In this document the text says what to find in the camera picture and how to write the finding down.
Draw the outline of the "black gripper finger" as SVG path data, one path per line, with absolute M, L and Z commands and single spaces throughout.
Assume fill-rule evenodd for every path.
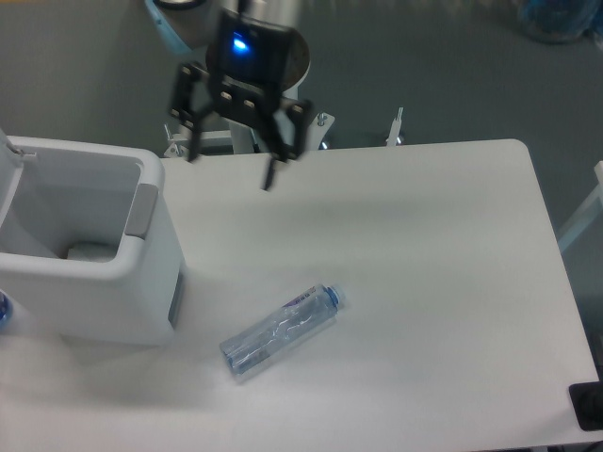
M 307 99 L 282 98 L 280 110 L 285 115 L 288 129 L 282 126 L 274 113 L 264 115 L 260 125 L 260 137 L 269 151 L 262 189 L 270 191 L 278 170 L 289 161 L 298 160 L 306 150 L 307 134 L 314 118 L 314 104 Z
M 195 87 L 208 81 L 209 72 L 198 61 L 181 63 L 176 71 L 169 102 L 170 115 L 190 132 L 187 144 L 187 162 L 192 163 L 200 156 L 204 121 L 214 113 L 209 102 L 199 108 L 193 107 Z

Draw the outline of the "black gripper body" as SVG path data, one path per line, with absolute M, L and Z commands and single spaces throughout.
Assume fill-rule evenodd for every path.
M 223 9 L 208 65 L 214 110 L 251 128 L 273 127 L 294 39 L 292 27 Z

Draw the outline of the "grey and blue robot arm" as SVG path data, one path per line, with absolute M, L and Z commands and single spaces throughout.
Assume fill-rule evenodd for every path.
M 169 114 L 189 131 L 187 160 L 202 153 L 206 121 L 218 115 L 253 130 L 269 161 L 263 188 L 305 152 L 314 106 L 286 96 L 294 64 L 298 1 L 148 1 L 166 45 L 177 53 L 205 47 L 205 63 L 179 65 Z

